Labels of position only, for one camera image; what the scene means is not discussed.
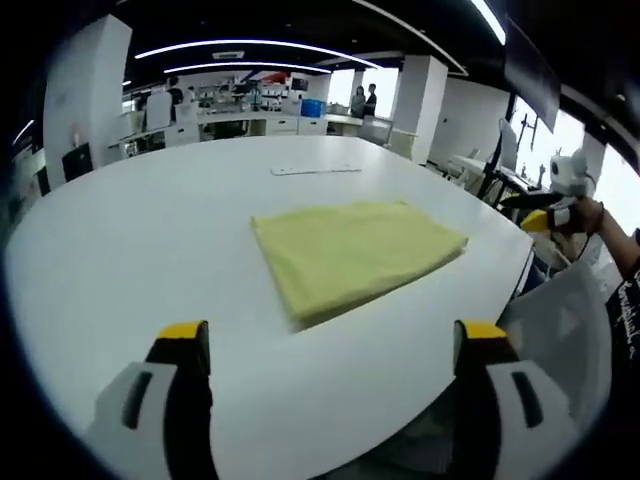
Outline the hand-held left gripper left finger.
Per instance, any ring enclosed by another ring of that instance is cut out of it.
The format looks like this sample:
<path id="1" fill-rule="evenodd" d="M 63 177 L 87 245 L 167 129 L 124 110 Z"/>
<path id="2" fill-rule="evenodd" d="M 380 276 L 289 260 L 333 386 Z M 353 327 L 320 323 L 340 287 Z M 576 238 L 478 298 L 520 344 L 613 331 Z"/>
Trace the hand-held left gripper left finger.
<path id="1" fill-rule="evenodd" d="M 101 391 L 86 442 L 118 479 L 216 479 L 208 322 L 171 324 Z"/>

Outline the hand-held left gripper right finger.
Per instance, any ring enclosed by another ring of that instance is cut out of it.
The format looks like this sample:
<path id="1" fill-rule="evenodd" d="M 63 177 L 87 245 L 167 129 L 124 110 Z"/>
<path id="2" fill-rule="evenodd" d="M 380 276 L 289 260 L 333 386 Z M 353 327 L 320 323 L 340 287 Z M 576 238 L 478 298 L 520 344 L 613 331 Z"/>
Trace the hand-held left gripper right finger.
<path id="1" fill-rule="evenodd" d="M 546 478 L 575 446 L 564 391 L 491 323 L 456 321 L 453 353 L 452 476 Z"/>

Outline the person's right hand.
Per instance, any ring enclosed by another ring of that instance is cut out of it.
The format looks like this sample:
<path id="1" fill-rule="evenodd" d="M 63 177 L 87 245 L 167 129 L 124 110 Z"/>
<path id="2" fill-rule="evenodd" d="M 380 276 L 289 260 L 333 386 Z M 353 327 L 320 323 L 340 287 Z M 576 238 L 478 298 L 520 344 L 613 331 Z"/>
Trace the person's right hand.
<path id="1" fill-rule="evenodd" d="M 574 233 L 598 233 L 604 215 L 604 206 L 590 197 L 581 197 L 571 206 L 570 227 Z"/>

